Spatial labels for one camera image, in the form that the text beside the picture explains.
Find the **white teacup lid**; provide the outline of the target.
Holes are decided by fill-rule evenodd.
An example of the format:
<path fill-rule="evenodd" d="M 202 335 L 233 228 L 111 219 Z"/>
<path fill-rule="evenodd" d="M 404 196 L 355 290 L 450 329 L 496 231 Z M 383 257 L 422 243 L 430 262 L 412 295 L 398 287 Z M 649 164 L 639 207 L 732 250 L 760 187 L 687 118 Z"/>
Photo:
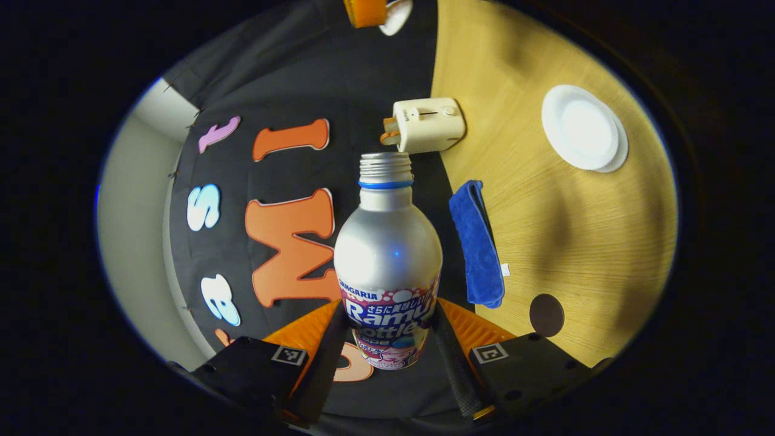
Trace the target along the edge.
<path fill-rule="evenodd" d="M 379 25 L 379 30 L 385 36 L 395 36 L 409 20 L 413 7 L 414 0 L 393 0 L 387 3 L 386 19 Z"/>

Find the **white toaster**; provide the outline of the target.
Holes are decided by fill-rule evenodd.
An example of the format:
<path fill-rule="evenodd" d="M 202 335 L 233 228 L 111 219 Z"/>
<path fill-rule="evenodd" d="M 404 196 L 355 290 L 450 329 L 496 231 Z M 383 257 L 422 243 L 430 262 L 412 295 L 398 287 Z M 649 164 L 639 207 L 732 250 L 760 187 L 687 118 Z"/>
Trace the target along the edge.
<path fill-rule="evenodd" d="M 397 150 L 408 154 L 445 151 L 467 133 L 467 122 L 453 97 L 427 97 L 394 102 L 399 141 Z"/>

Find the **silver water bottle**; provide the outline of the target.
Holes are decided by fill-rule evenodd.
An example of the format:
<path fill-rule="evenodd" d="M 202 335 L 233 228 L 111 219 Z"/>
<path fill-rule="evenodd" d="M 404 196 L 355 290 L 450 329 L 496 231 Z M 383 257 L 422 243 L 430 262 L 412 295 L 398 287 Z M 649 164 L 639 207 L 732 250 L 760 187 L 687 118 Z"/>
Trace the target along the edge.
<path fill-rule="evenodd" d="M 334 248 L 341 302 L 366 362 L 406 369 L 423 353 L 437 307 L 442 246 L 414 205 L 409 155 L 363 154 L 359 169 L 360 203 Z"/>

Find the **white teacup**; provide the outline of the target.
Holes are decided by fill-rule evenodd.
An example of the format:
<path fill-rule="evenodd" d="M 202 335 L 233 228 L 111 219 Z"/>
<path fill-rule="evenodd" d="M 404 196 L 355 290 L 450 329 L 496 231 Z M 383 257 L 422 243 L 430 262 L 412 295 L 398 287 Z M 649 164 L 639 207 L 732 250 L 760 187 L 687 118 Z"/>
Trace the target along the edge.
<path fill-rule="evenodd" d="M 618 127 L 606 104 L 589 91 L 554 86 L 542 100 L 541 122 L 554 152 L 573 167 L 601 172 L 614 162 Z"/>

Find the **dark round coaster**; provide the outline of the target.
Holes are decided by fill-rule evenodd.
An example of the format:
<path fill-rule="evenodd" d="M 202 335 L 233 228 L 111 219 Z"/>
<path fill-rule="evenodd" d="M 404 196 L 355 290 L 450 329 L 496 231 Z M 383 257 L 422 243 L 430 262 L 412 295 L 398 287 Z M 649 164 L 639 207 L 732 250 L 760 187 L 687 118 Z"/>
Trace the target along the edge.
<path fill-rule="evenodd" d="M 564 327 L 564 307 L 555 296 L 537 295 L 529 307 L 529 321 L 535 333 L 543 337 L 554 337 Z"/>

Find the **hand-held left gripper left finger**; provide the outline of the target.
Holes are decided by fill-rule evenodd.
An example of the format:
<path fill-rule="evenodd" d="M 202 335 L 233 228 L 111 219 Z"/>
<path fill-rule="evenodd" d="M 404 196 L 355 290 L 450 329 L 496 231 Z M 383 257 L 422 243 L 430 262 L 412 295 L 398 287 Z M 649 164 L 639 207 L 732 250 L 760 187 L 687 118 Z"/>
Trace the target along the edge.
<path fill-rule="evenodd" d="M 261 420 L 315 424 L 326 404 L 349 319 L 341 300 L 265 339 L 239 337 L 192 372 L 208 394 Z"/>

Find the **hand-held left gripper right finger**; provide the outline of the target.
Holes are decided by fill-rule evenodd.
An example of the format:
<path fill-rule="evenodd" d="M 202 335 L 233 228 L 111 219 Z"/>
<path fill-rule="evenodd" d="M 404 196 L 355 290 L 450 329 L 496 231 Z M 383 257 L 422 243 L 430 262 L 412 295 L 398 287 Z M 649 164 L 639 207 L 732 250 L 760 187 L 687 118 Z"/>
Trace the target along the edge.
<path fill-rule="evenodd" d="M 523 417 L 597 375 L 538 333 L 517 336 L 442 298 L 432 329 L 463 417 Z"/>

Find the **blue folded cloth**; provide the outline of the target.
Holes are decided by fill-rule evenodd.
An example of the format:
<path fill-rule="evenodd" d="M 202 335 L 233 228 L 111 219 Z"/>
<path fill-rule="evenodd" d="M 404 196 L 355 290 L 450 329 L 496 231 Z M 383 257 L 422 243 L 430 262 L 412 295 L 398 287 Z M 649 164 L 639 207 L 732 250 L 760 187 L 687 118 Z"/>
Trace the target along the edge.
<path fill-rule="evenodd" d="M 467 301 L 496 309 L 506 295 L 495 237 L 482 196 L 483 182 L 465 182 L 449 199 L 465 262 Z"/>

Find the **white saucer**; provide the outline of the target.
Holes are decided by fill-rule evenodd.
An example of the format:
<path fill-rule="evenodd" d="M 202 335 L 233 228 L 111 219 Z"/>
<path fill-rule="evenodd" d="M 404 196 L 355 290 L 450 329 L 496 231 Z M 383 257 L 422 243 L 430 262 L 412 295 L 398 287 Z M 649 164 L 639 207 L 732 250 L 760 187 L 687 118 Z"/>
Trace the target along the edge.
<path fill-rule="evenodd" d="M 604 165 L 601 168 L 596 169 L 595 171 L 601 172 L 601 173 L 611 173 L 614 171 L 617 171 L 620 169 L 621 166 L 625 163 L 628 152 L 629 152 L 629 141 L 627 133 L 624 129 L 624 126 L 620 119 L 618 119 L 617 116 L 612 116 L 613 124 L 616 127 L 617 135 L 618 135 L 618 146 L 615 153 L 615 156 L 612 158 L 607 165 Z"/>

